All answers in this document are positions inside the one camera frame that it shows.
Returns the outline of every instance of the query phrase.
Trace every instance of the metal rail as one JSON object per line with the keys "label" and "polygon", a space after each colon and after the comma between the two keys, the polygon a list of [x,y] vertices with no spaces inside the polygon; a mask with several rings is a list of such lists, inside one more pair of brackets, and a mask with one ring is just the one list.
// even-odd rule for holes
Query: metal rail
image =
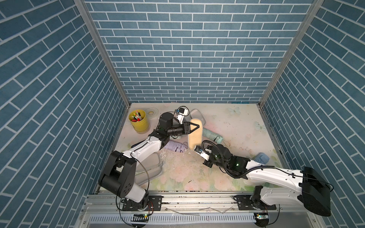
{"label": "metal rail", "polygon": [[303,22],[300,24],[297,33],[295,34],[292,42],[289,45],[288,50],[285,52],[283,59],[279,63],[273,78],[268,84],[268,87],[266,88],[263,96],[260,98],[260,101],[258,102],[259,105],[263,106],[268,99],[271,91],[274,89],[277,81],[281,77],[281,74],[283,73],[285,67],[288,65],[289,60],[292,58],[292,55],[294,54],[296,48],[298,47],[300,41],[302,40],[304,34],[306,33],[307,29],[309,28],[309,25],[312,23],[314,16],[317,14],[320,6],[322,5],[324,0],[314,0],[311,6],[308,9],[308,12],[303,20]]}
{"label": "metal rail", "polygon": [[269,122],[269,120],[266,117],[266,113],[264,111],[264,109],[262,108],[262,106],[257,105],[258,111],[261,115],[262,120],[264,121],[266,130],[268,131],[268,134],[270,136],[271,142],[274,145],[274,148],[276,150],[277,156],[280,160],[281,165],[283,166],[282,168],[285,169],[291,169],[292,167],[290,166],[285,154],[284,154],[284,150],[283,147],[280,145],[279,140],[274,132],[274,129],[271,127],[271,124]]}
{"label": "metal rail", "polygon": [[[128,116],[128,112],[129,112],[129,108],[130,107],[126,107],[126,109],[124,110],[124,113],[123,113],[123,117],[122,117],[122,120],[120,121],[119,125],[118,125],[118,131],[114,137],[114,140],[113,140],[113,143],[112,143],[112,146],[110,147],[110,150],[109,150],[109,155],[115,150],[115,147],[116,147],[116,144],[119,140],[119,136],[122,132],[122,129],[123,129],[123,126],[124,126],[124,122],[126,121],[127,119],[127,116]],[[100,189],[100,186],[98,183],[96,183],[95,185],[95,188],[94,188],[94,192],[95,194],[97,194],[99,192],[99,189]]]}
{"label": "metal rail", "polygon": [[84,0],[74,0],[74,2],[76,4],[78,11],[80,12],[81,17],[83,18],[83,20],[85,22],[86,27],[88,28],[88,30],[90,32],[90,35],[91,35],[93,41],[95,42],[97,49],[99,50],[101,57],[104,60],[106,67],[108,68],[110,76],[112,77],[123,101],[125,102],[126,106],[129,108],[131,103],[129,102],[128,97],[127,97],[126,93],[124,92],[122,84],[120,83],[119,77],[110,60],[107,50],[105,49],[105,46],[99,36],[99,33],[96,29],[93,19],[91,18],[90,12],[85,4],[85,1]]}
{"label": "metal rail", "polygon": [[[150,195],[162,196],[161,211],[154,211],[156,216],[169,217],[171,213],[174,216],[199,215],[206,216],[214,214],[215,216],[223,215],[241,215],[242,213],[262,212],[262,210],[239,210],[237,202],[232,196],[238,194],[252,194],[252,192],[159,192],[150,191]],[[277,212],[308,212],[304,207],[281,205],[277,210],[269,210],[269,213]],[[99,194],[88,195],[85,205],[80,213],[75,227],[86,228],[90,220],[95,218],[114,219],[119,224],[119,212],[122,217],[130,217],[135,212],[118,211],[115,206],[115,195],[109,191],[100,191]],[[314,228],[325,227],[320,216],[308,212],[308,218]]]}

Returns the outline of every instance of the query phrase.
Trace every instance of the black cover plate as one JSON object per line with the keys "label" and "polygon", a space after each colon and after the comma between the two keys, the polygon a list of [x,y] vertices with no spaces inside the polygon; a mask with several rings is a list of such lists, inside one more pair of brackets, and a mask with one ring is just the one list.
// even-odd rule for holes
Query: black cover plate
{"label": "black cover plate", "polygon": [[[237,205],[239,210],[257,210],[251,205],[251,195],[236,195]],[[276,210],[276,205],[266,207],[268,210]]]}
{"label": "black cover plate", "polygon": [[208,166],[209,168],[211,168],[213,166],[213,163],[207,161],[207,160],[204,160],[203,162],[204,165]]}
{"label": "black cover plate", "polygon": [[[148,196],[148,201],[152,202],[153,211],[161,211],[162,196]],[[123,204],[123,211],[138,211],[138,203],[133,200],[126,200]]]}

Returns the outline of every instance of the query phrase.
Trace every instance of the black cable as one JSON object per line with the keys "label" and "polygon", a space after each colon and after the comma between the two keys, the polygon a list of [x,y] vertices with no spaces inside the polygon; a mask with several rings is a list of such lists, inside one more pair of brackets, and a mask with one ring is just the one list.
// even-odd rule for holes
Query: black cable
{"label": "black cable", "polygon": [[117,198],[118,198],[118,196],[115,196],[115,205],[116,205],[116,208],[118,208],[120,219],[121,219],[121,220],[122,220],[125,224],[127,224],[128,226],[133,227],[133,228],[136,228],[137,226],[133,226],[132,224],[128,224],[128,223],[126,223],[126,221],[124,221],[124,219],[122,218],[122,215],[121,215],[121,213],[120,213],[120,203],[121,203],[121,201],[122,201],[122,198],[120,198],[119,206],[118,206],[117,201],[116,201],[116,200],[117,200]]}
{"label": "black cable", "polygon": [[333,189],[335,189],[335,187],[334,187],[332,184],[330,184],[330,183],[328,183],[328,182],[326,182],[326,181],[320,181],[320,180],[317,180],[317,179],[315,179],[315,178],[302,177],[302,176],[298,176],[298,175],[295,175],[295,174],[287,173],[287,172],[285,172],[285,171],[283,171],[283,170],[281,170],[281,169],[279,169],[279,168],[276,168],[276,167],[275,167],[275,169],[280,170],[280,171],[282,171],[282,172],[284,172],[284,173],[286,173],[286,174],[288,174],[288,175],[290,175],[290,176],[293,176],[293,177],[307,178],[307,179],[311,179],[311,180],[315,180],[315,181],[319,181],[319,182],[322,182],[322,183],[328,184],[328,185],[330,185],[330,186],[332,187],[332,189],[330,190],[330,192],[332,192],[332,191],[333,191]]}
{"label": "black cable", "polygon": [[273,221],[272,223],[267,224],[265,227],[267,227],[268,225],[274,224],[277,221],[277,219],[279,218],[279,215],[280,215],[280,204],[279,204],[279,213],[277,214],[277,217],[276,217],[275,221]]}
{"label": "black cable", "polygon": [[146,171],[147,178],[148,178],[148,185],[147,185],[146,192],[148,192],[148,189],[150,187],[150,176],[148,175],[147,169],[142,165],[142,163],[138,159],[136,159],[136,161],[139,162],[139,164],[142,166],[142,168]]}
{"label": "black cable", "polygon": [[232,198],[233,198],[233,200],[234,200],[234,201],[236,201],[236,202],[243,202],[243,200],[239,200],[239,199],[237,199],[237,197],[236,197],[236,196],[233,196]]}
{"label": "black cable", "polygon": [[233,178],[235,178],[235,179],[240,178],[240,177],[236,177],[234,174],[230,173],[230,172],[227,170],[227,168],[226,168],[226,165],[227,165],[226,161],[228,161],[228,159],[225,159],[225,158],[224,158],[223,153],[220,151],[219,147],[218,147],[215,143],[213,143],[212,141],[204,140],[204,141],[202,141],[202,142],[201,142],[201,147],[203,148],[203,150],[204,150],[204,152],[205,152],[205,153],[207,153],[207,152],[206,152],[206,150],[205,150],[205,148],[204,148],[204,144],[205,144],[205,143],[209,143],[210,145],[212,145],[214,148],[216,148],[216,149],[217,149],[217,151],[218,151],[218,153],[219,153],[219,155],[220,155],[220,157],[221,157],[221,159],[222,159],[223,169],[226,171],[226,173],[227,173],[230,177],[233,177]]}
{"label": "black cable", "polygon": [[[175,110],[175,111],[168,111],[168,112],[171,112],[171,113],[173,113],[173,116],[175,115],[175,113],[177,114],[177,109]],[[157,123],[157,126],[156,126],[156,129],[158,129],[158,126],[160,125],[160,118],[161,118],[161,116],[162,116],[162,114],[160,115],[160,117],[158,118],[158,123]]]}
{"label": "black cable", "polygon": [[176,113],[177,113],[177,110],[179,110],[179,108],[181,108],[181,107],[185,107],[187,110],[188,110],[188,113],[186,114],[186,115],[183,115],[183,114],[180,114],[180,115],[182,115],[182,116],[188,116],[189,114],[190,114],[190,110],[188,109],[188,107],[186,107],[186,106],[180,106],[180,107],[178,107],[177,109],[176,109]]}
{"label": "black cable", "polygon": [[279,168],[277,168],[277,167],[275,167],[275,166],[256,166],[256,167],[253,167],[253,168],[248,169],[247,171],[245,171],[244,173],[242,173],[242,174],[240,174],[240,175],[234,175],[234,174],[230,173],[230,172],[227,170],[227,168],[226,168],[226,164],[227,164],[227,163],[226,163],[226,162],[224,162],[224,161],[226,161],[226,159],[224,159],[223,154],[222,154],[222,152],[220,151],[219,147],[218,147],[216,144],[214,144],[212,141],[204,140],[204,141],[202,141],[202,143],[201,143],[201,147],[203,148],[203,150],[204,150],[204,152],[205,152],[205,153],[207,153],[207,152],[205,151],[204,143],[209,143],[210,145],[212,145],[213,147],[215,147],[215,148],[218,150],[218,153],[219,153],[219,155],[220,155],[220,156],[221,156],[221,158],[222,158],[222,162],[223,162],[223,168],[224,168],[224,170],[227,172],[227,174],[228,174],[229,176],[231,176],[231,177],[233,177],[233,178],[235,178],[235,179],[242,178],[243,176],[247,175],[248,173],[250,173],[250,172],[252,172],[252,171],[255,171],[255,170],[258,170],[258,169],[277,169],[277,170],[280,170],[280,171],[282,171],[282,172],[284,172],[284,173],[286,173],[286,174],[288,174],[288,175],[291,175],[291,176],[293,176],[293,177],[307,178],[307,179],[311,179],[311,180],[315,180],[315,181],[319,181],[319,182],[322,182],[322,183],[328,184],[328,185],[330,185],[330,186],[332,187],[332,189],[330,190],[330,192],[332,192],[332,191],[334,190],[334,186],[333,186],[332,184],[330,184],[330,183],[326,182],[326,181],[320,181],[320,180],[315,179],[315,178],[304,177],[304,176],[298,176],[298,175],[295,175],[295,174],[287,173],[287,172],[285,172],[285,171],[283,171],[283,170],[281,170],[281,169],[279,169]]}
{"label": "black cable", "polygon": [[225,172],[223,172],[223,170],[219,167],[219,169],[222,171],[222,173],[225,173]]}

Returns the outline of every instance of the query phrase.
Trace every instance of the light blue cloth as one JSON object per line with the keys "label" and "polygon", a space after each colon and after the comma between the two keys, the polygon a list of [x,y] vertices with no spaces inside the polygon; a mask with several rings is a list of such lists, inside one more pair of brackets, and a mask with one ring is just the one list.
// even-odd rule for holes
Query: light blue cloth
{"label": "light blue cloth", "polygon": [[261,164],[266,164],[269,162],[270,158],[266,154],[261,152],[258,155],[256,155],[252,160]]}

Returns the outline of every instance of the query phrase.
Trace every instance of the cable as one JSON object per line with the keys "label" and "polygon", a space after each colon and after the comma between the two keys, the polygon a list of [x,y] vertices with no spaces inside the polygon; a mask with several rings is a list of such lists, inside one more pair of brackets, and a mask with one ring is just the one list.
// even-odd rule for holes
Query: cable
{"label": "cable", "polygon": [[223,170],[219,167],[219,169],[222,171],[222,173],[225,173],[225,172],[223,172]]}
{"label": "cable", "polygon": [[148,216],[151,216],[151,215],[153,215],[153,211],[154,211],[154,208],[153,208],[153,203],[152,203],[152,201],[150,201],[150,203],[151,203],[151,206],[152,206],[152,213],[151,213],[151,214],[149,214]]}
{"label": "cable", "polygon": [[279,213],[277,214],[277,217],[276,217],[275,221],[272,222],[272,223],[267,224],[265,227],[267,227],[268,225],[274,224],[277,221],[277,219],[279,218],[279,215],[280,215],[280,204],[279,204]]}
{"label": "cable", "polygon": [[330,190],[330,192],[332,192],[332,191],[333,191],[333,189],[335,189],[335,187],[334,187],[332,184],[330,184],[330,183],[328,183],[328,182],[326,182],[326,181],[320,181],[320,180],[317,180],[317,179],[314,179],[314,178],[310,178],[310,177],[302,177],[302,176],[298,176],[298,175],[295,175],[295,174],[287,173],[287,172],[285,172],[285,171],[283,171],[283,170],[281,170],[281,169],[279,169],[279,168],[276,168],[276,167],[275,167],[275,169],[280,170],[280,171],[282,171],[282,172],[284,172],[284,173],[286,173],[286,174],[288,174],[288,175],[290,175],[290,176],[293,176],[293,177],[307,178],[307,179],[311,179],[311,180],[315,180],[315,181],[319,181],[319,182],[322,182],[322,183],[328,184],[328,185],[330,185],[330,186],[332,187],[332,189]]}
{"label": "cable", "polygon": [[179,108],[181,108],[181,107],[185,107],[187,110],[188,110],[188,113],[186,114],[186,115],[183,115],[183,114],[180,114],[179,113],[179,115],[182,115],[182,116],[188,116],[189,114],[190,114],[190,110],[188,109],[188,107],[186,107],[186,106],[180,106],[180,107],[178,107],[177,109],[176,109],[176,113],[177,113],[177,110],[179,110]]}
{"label": "cable", "polygon": [[236,201],[236,202],[243,202],[243,200],[239,200],[239,199],[237,199],[237,197],[236,197],[236,196],[233,196],[232,198],[233,198],[233,200],[234,200],[234,201]]}
{"label": "cable", "polygon": [[118,198],[118,196],[115,196],[115,205],[116,205],[116,208],[118,208],[120,219],[121,219],[121,220],[122,220],[125,224],[127,224],[128,226],[133,227],[133,228],[136,228],[137,226],[133,226],[132,224],[128,224],[128,223],[126,223],[126,221],[124,221],[124,219],[122,218],[122,215],[121,215],[121,213],[120,213],[120,203],[121,203],[121,201],[122,201],[122,198],[120,198],[119,206],[118,206],[117,201],[116,201],[116,200],[117,200],[117,198]]}
{"label": "cable", "polygon": [[136,159],[136,161],[139,162],[139,164],[142,166],[142,168],[146,171],[147,178],[148,178],[148,185],[147,185],[146,192],[148,192],[148,189],[150,187],[150,176],[148,175],[147,169],[142,165],[142,163],[138,159]]}
{"label": "cable", "polygon": [[215,148],[218,150],[219,155],[221,156],[222,161],[223,161],[223,168],[224,168],[224,170],[227,172],[227,174],[228,174],[229,176],[231,176],[231,177],[233,177],[233,178],[235,178],[235,179],[242,178],[243,176],[247,175],[248,173],[250,173],[250,172],[252,172],[252,171],[255,171],[255,170],[258,170],[258,169],[277,169],[277,170],[280,170],[280,171],[282,171],[282,172],[284,172],[284,173],[286,173],[286,174],[288,174],[288,175],[291,175],[291,176],[293,176],[293,177],[307,178],[307,179],[311,179],[311,180],[315,180],[315,181],[319,181],[319,182],[322,182],[322,183],[328,184],[328,185],[330,185],[330,186],[332,187],[332,189],[330,190],[330,192],[332,192],[332,191],[334,190],[334,186],[333,186],[332,184],[330,184],[330,183],[326,182],[326,181],[320,181],[320,180],[318,180],[318,179],[314,179],[314,178],[310,178],[310,177],[303,177],[303,176],[298,176],[298,175],[295,175],[295,174],[287,173],[287,172],[285,172],[285,171],[283,171],[283,170],[281,170],[281,169],[279,169],[279,168],[277,168],[277,167],[275,167],[275,166],[256,166],[256,167],[253,167],[253,168],[248,169],[247,171],[245,171],[244,173],[242,173],[242,174],[240,174],[240,175],[234,175],[234,174],[230,173],[230,172],[227,170],[227,168],[226,168],[226,164],[227,164],[227,163],[226,163],[226,162],[224,162],[224,161],[227,161],[227,160],[226,160],[226,159],[224,159],[224,156],[223,156],[222,152],[220,151],[219,147],[218,147],[216,144],[214,144],[212,141],[204,140],[204,141],[202,141],[202,143],[201,143],[201,147],[203,148],[203,150],[204,150],[204,152],[205,152],[205,153],[207,153],[207,152],[205,151],[205,148],[204,148],[204,144],[205,144],[205,143],[209,143],[210,145],[212,145],[213,147],[215,147]]}

